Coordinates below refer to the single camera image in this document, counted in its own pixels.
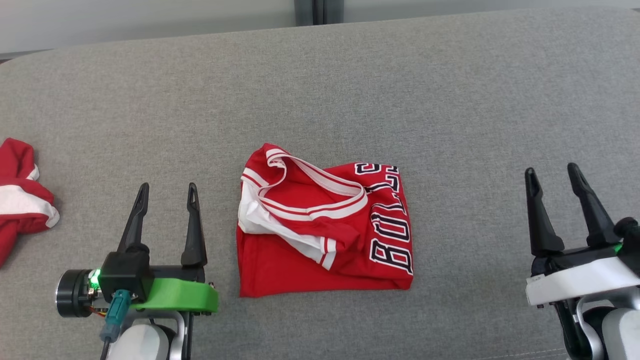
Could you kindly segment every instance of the bulls jersey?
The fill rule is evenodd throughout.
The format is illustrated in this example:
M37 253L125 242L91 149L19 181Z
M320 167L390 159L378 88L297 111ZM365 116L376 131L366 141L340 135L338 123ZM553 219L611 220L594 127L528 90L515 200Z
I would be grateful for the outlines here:
M323 170L267 143L247 161L241 189L240 296L411 286L411 223L396 167Z

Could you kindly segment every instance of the gray couch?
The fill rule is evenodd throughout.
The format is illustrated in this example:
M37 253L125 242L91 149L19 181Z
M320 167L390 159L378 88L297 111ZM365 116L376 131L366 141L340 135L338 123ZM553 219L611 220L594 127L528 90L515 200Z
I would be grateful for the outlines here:
M101 320L53 291L99 266L140 184L152 262L184 246L198 185L208 280L193 359L566 358L554 311L527 304L524 170L558 235L584 243L578 163L612 218L640 203L640 15L522 10L98 44L0 65L0 138L37 151L61 220L0 270L0 359L97 359ZM239 177L276 143L322 167L391 163L413 220L410 291L240 299Z

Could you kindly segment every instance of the red jersey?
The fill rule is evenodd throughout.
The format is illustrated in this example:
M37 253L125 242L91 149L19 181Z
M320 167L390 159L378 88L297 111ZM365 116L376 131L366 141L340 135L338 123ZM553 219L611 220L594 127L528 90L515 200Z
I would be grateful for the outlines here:
M411 286L411 222L397 167L322 170L266 143L247 161L241 188L241 297Z
M0 145L0 268L18 234L39 233L60 219L39 176L31 145L12 138Z

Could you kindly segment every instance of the white stripe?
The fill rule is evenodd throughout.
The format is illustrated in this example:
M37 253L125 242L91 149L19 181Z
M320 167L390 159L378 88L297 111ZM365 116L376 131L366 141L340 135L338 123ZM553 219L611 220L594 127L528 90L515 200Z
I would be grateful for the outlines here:
M337 210L323 210L316 211L311 214L292 214L279 209L274 208L273 206L269 206L266 202L262 202L262 205L272 214L288 219L288 220L297 220L297 221L313 221L319 217L328 217L328 218L345 218L349 215L352 215L367 205L367 197L362 197L358 202L354 203L351 206L346 208L337 209Z
M267 150L267 152L266 152L267 161L271 161L271 157L274 156L274 155L277 155L277 154L287 155L287 153L282 149Z
M335 202L333 204L325 204L325 205L318 205L318 206L314 206L312 208L293 208L291 206L284 206L281 203L277 202L277 201L273 201L271 199L266 199L263 198L262 196L260 197L260 199L262 200L262 202L265 202L267 204L269 204L270 206L275 206L277 208L280 208L283 211L288 211L290 213L313 213L315 211L319 211L319 210L331 210L333 208L340 208L340 207L349 207L352 206L354 204L356 204L358 202L358 198L357 197L353 197L351 199L347 199L344 201L340 201L340 202Z
M309 164L305 163L304 161L299 161L296 159L294 159L293 161L297 164L297 166L300 167L302 171L304 171L306 175L308 175L311 179L313 179L318 185L322 186L323 188L326 188L327 190L333 193L337 193L339 195L354 196L362 192L362 185L358 183L354 183L352 181L345 180L341 177L331 175L324 170L314 167L313 165L309 166ZM330 177L331 179L327 179L325 176L322 176L321 174L324 174ZM344 185L334 180L341 180L344 183L352 184L352 186Z
M37 180L40 177L40 171L38 170L38 165L33 164L33 170L27 175L27 179L29 180Z
M240 177L240 181L242 181L243 183L246 183L249 186L252 186L254 188L260 188L260 186L258 184L255 183L255 181L253 181L252 179L249 179L246 176L241 176Z
M294 208L290 206L285 206L279 202L265 198L264 196L265 194L267 194L270 188L273 188L274 186L279 185L287 177L287 167L284 167L284 174L277 183L263 186L263 189L260 189L260 191L258 192L258 197L260 201L263 202L265 208L268 208L274 214L282 218L291 219L291 220L301 220L301 221L309 221L320 216L328 216L331 218L344 218L353 213L356 213L357 211L362 209L362 207L365 206L367 203L367 194L364 190L364 187L361 184L358 184L353 181L348 181L346 179L342 179L333 174L329 174L328 172L325 172L324 170L317 168L312 164L307 163L304 160L295 158L294 156L287 154L281 149L268 150L266 152L266 155L268 157L268 161L273 161L275 158L278 158L278 157L290 158L298 167L300 167L302 171L304 171L304 173L306 173L306 175L309 176L309 178L311 178L311 180L313 180L318 185L322 186L323 188L333 193L337 193L339 195L351 196L350 199L347 199L341 202L336 202L333 204L323 204L323 205L314 206L311 208ZM352 184L352 186L339 183L332 179L336 179L347 184ZM346 207L343 209L331 210L333 208L339 208L343 206L346 206ZM305 213L311 213L314 211L317 211L318 215L316 214L313 214L310 216L305 215Z
M326 240L326 251L327 252L335 252L335 247L336 247L337 241L335 241L334 239L327 239Z
M255 188L243 186L238 224L246 234L277 234L289 245L316 263L322 260L323 244L320 236L298 234L282 225L255 200Z
M268 186L269 183L262 178L262 176L260 176L260 174L258 174L257 172L251 170L250 168L246 167L244 168L244 171L242 172L243 175L247 175L248 177L256 180L258 182L258 184L260 184L260 186L265 187Z
M37 213L47 215L47 227L60 219L58 210L36 195L25 192L18 185L0 186L0 215Z
M327 239L326 240L327 253L324 256L324 261L322 262L322 267L327 269L327 270L331 269L331 266L333 265L333 260L335 260L335 255L336 255L335 244L336 244L336 241L334 239Z

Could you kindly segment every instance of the crumpled red and white cloth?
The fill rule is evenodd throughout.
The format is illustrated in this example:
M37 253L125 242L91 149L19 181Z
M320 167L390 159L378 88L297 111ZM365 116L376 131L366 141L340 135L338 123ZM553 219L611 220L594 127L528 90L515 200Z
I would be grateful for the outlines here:
M0 267L18 234L39 233L60 219L53 194L36 181L39 176L31 145L12 138L0 145Z

